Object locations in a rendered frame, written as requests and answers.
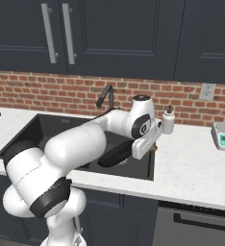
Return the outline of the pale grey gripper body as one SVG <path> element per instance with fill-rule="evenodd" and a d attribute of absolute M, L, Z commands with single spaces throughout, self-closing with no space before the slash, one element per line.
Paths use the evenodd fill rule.
<path fill-rule="evenodd" d="M 161 136 L 162 128 L 151 128 L 146 135 L 136 139 L 132 145 L 132 156 L 134 159 L 141 160 L 148 152 L 156 140 Z"/>

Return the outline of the dark sink basin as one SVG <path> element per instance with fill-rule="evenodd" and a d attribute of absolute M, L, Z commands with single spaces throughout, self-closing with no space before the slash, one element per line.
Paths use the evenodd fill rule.
<path fill-rule="evenodd" d="M 41 150 L 44 150 L 46 142 L 51 137 L 80 126 L 85 122 L 88 122 L 88 118 L 38 113 L 0 150 L 0 160 L 3 159 L 10 146 L 16 142 L 31 140 L 37 144 Z M 79 167 L 79 170 L 153 181 L 154 163 L 155 153 L 148 152 L 141 160 L 129 157 L 122 163 L 110 168 L 101 167 L 97 163 L 97 160 L 94 160 L 93 162 Z"/>

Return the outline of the white soap dispenser bottle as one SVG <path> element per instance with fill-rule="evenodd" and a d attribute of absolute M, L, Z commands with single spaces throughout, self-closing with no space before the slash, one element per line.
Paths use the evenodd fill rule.
<path fill-rule="evenodd" d="M 175 114 L 172 106 L 169 105 L 167 110 L 162 115 L 162 132 L 170 135 L 173 132 L 175 122 Z"/>

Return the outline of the dark grey tap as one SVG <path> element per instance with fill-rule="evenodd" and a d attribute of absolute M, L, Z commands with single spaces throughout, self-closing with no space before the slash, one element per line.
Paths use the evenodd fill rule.
<path fill-rule="evenodd" d="M 104 88 L 101 96 L 98 98 L 96 102 L 96 107 L 101 108 L 104 100 L 106 99 L 106 96 L 109 96 L 109 106 L 110 109 L 113 109 L 113 86 L 112 85 L 106 85 Z"/>

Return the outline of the dark grey dishwasher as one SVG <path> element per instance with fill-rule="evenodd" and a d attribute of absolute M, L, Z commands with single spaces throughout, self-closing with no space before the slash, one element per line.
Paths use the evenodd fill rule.
<path fill-rule="evenodd" d="M 225 210 L 161 201 L 153 246 L 225 246 L 224 231 L 176 223 L 174 213 L 183 219 L 225 226 Z"/>

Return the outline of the grey wall socket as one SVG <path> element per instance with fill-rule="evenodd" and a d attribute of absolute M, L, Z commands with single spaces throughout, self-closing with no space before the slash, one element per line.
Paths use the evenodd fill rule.
<path fill-rule="evenodd" d="M 205 84 L 201 85 L 201 90 L 199 94 L 200 100 L 212 100 L 215 91 L 216 84 Z"/>

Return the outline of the dark wall cupboard door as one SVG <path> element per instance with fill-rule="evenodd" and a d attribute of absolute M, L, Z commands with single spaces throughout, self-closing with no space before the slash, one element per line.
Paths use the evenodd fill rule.
<path fill-rule="evenodd" d="M 175 81 L 225 85 L 225 0 L 186 0 Z"/>
<path fill-rule="evenodd" d="M 174 78 L 185 0 L 59 0 L 72 10 L 71 75 Z"/>
<path fill-rule="evenodd" d="M 56 63 L 49 58 L 41 4 L 50 20 Z M 0 70 L 65 74 L 66 56 L 59 0 L 0 0 Z"/>

